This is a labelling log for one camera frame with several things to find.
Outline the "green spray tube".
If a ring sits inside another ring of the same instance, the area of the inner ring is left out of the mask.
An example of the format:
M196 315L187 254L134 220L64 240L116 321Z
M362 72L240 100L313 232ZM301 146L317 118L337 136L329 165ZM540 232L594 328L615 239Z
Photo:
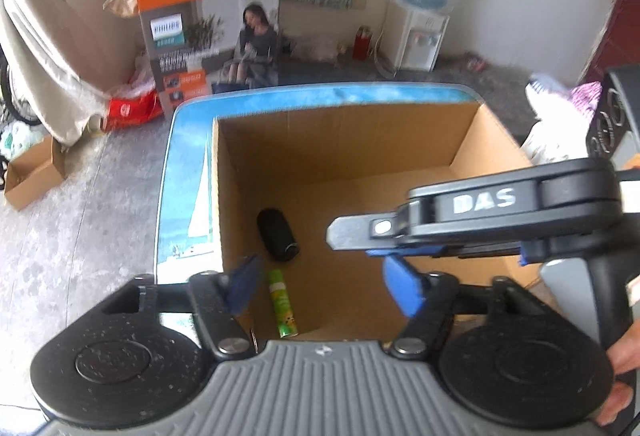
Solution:
M267 279L279 335L281 338L292 338L298 334L298 330L282 271L268 271Z

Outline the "purple patterned cloth pile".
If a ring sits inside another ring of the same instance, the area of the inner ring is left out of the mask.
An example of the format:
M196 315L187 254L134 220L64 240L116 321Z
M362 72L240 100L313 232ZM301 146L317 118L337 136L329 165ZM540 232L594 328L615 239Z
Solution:
M587 156L586 137L601 90L600 82L568 88L548 74L530 76L525 96L536 123L522 149L534 165Z

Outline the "black cylindrical container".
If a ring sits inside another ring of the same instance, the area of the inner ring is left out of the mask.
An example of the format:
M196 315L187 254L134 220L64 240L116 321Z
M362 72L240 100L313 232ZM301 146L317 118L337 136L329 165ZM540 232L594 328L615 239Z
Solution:
M256 218L262 243L270 257L279 263L292 260L299 253L291 227L277 208L264 208Z

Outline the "open brown cardboard box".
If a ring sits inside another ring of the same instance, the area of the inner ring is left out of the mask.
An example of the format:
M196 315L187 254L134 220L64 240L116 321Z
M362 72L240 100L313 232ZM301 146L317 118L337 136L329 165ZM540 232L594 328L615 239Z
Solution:
M484 104L364 104L217 118L217 243L224 268L264 254L256 218L276 208L299 245L282 265L299 338L394 338L405 325L382 263L334 251L337 217L388 212L412 188L529 166Z

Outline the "orange Philips product box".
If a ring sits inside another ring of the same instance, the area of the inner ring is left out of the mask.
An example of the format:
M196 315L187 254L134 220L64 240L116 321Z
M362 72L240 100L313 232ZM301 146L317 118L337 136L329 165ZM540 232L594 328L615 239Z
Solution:
M122 96L157 91L163 115L186 101L278 84L280 0L106 0L141 24L144 54Z

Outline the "beige curtain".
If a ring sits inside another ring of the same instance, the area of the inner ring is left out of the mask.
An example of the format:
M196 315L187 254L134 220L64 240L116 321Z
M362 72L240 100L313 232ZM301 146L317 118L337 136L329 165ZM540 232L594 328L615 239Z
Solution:
M1 0L1 47L48 132L76 144L134 72L139 23L104 0Z

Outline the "red canister on floor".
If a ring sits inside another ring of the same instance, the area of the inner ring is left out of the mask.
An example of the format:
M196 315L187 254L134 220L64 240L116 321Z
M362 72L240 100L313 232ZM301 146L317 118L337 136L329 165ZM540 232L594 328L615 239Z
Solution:
M352 58L364 61L368 58L372 32L368 26L360 26L356 32L354 46L352 46Z

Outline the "red plastic bag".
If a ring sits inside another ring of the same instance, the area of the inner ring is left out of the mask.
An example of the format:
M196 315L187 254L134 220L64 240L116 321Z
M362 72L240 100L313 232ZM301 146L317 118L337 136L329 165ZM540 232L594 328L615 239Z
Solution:
M149 123L163 114L157 91L151 89L144 94L112 98L108 103L106 117L101 121L104 132L122 130Z

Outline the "white water dispenser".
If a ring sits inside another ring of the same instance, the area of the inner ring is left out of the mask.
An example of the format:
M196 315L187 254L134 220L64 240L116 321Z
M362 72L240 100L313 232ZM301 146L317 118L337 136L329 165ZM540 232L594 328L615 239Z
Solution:
M443 12L389 0L378 51L394 71L431 72L448 23Z

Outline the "small flat cardboard box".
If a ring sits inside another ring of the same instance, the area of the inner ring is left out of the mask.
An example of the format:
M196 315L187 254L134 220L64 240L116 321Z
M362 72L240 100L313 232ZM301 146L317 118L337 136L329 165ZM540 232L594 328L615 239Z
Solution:
M9 162L4 197L14 210L21 211L65 179L65 158L61 145L44 137Z

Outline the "dark red door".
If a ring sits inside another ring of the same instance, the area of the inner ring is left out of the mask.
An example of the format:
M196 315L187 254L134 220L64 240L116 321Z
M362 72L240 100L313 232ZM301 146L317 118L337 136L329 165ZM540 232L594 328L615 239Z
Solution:
M608 68L639 62L639 0L614 0L582 82L601 81Z

